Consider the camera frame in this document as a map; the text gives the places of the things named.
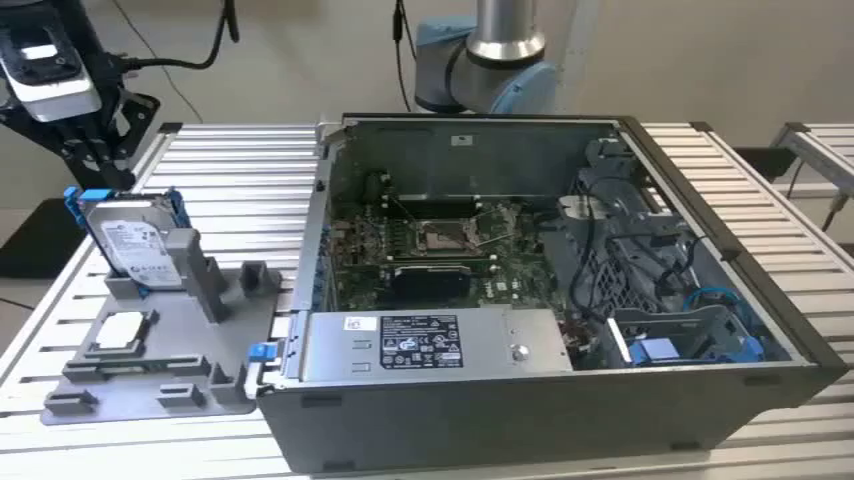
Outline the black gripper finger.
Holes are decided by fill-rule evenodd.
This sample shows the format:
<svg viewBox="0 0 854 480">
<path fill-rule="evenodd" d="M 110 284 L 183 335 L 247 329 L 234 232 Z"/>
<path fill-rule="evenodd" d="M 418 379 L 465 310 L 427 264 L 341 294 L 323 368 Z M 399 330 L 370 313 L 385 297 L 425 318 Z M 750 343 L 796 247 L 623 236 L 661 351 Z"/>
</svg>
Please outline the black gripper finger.
<svg viewBox="0 0 854 480">
<path fill-rule="evenodd" d="M 131 188 L 136 177 L 131 160 L 148 133 L 160 101 L 151 95 L 122 91 L 116 111 L 108 124 L 110 162 L 106 180 L 112 188 Z"/>
<path fill-rule="evenodd" d="M 111 164 L 107 127 L 99 113 L 40 122 L 23 107 L 2 108 L 2 124 L 56 154 L 67 164 L 99 170 Z"/>
</svg>

